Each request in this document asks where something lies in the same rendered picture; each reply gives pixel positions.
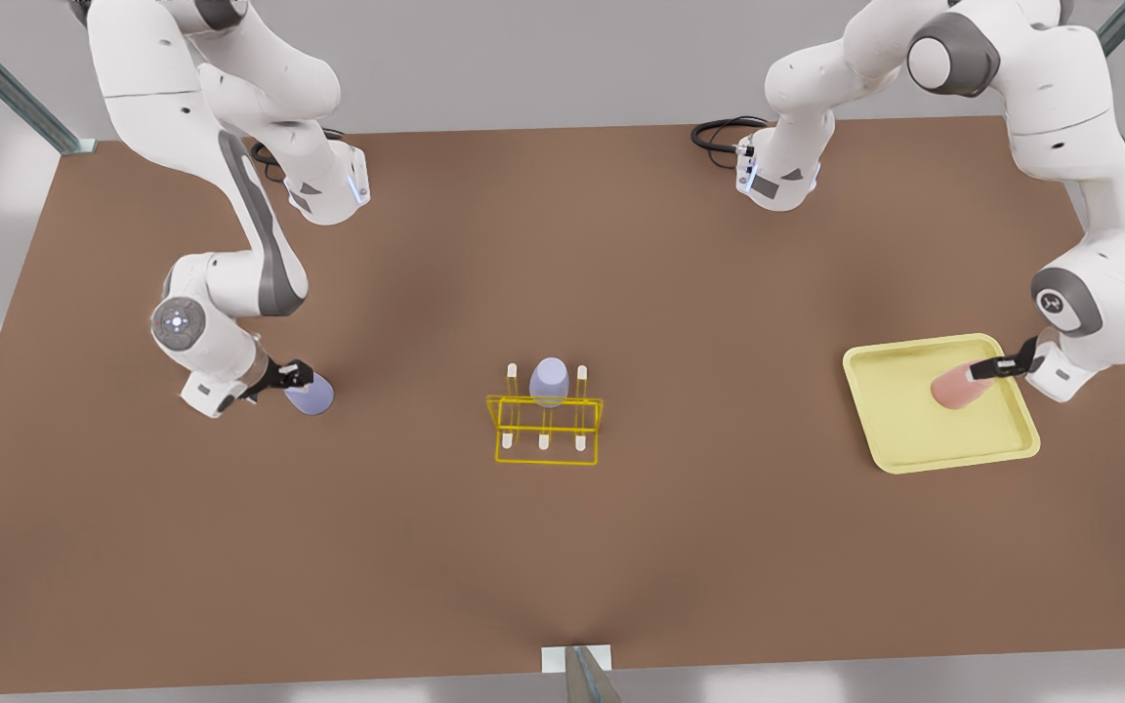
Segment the pale yellow square tray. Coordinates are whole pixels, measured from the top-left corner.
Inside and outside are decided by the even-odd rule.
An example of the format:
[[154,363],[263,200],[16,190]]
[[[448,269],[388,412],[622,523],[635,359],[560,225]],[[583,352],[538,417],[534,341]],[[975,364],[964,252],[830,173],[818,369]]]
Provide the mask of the pale yellow square tray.
[[1040,433],[1015,380],[994,380],[994,387],[958,409],[933,396],[932,382],[940,375],[1000,355],[1004,348],[982,333],[845,352],[844,372],[881,471],[910,475],[1035,456]]

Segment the lavender cup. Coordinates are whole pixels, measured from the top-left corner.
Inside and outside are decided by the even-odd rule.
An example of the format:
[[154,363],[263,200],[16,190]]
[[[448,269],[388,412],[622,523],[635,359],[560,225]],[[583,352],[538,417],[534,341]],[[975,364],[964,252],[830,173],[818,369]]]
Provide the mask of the lavender cup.
[[544,408],[562,404],[568,397],[568,389],[570,389],[570,375],[567,366],[558,357],[544,357],[528,379],[528,395],[537,405]]
[[286,388],[285,394],[296,409],[309,417],[327,411],[334,400],[334,389],[318,373],[313,375],[307,386]]

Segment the pink cup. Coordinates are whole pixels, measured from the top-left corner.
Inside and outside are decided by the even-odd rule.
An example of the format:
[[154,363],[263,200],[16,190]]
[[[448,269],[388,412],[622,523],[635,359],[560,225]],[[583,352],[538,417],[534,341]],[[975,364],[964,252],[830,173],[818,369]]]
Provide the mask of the pink cup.
[[957,411],[973,404],[994,384],[992,377],[978,377],[972,370],[974,363],[964,363],[938,375],[932,381],[930,393],[943,408]]

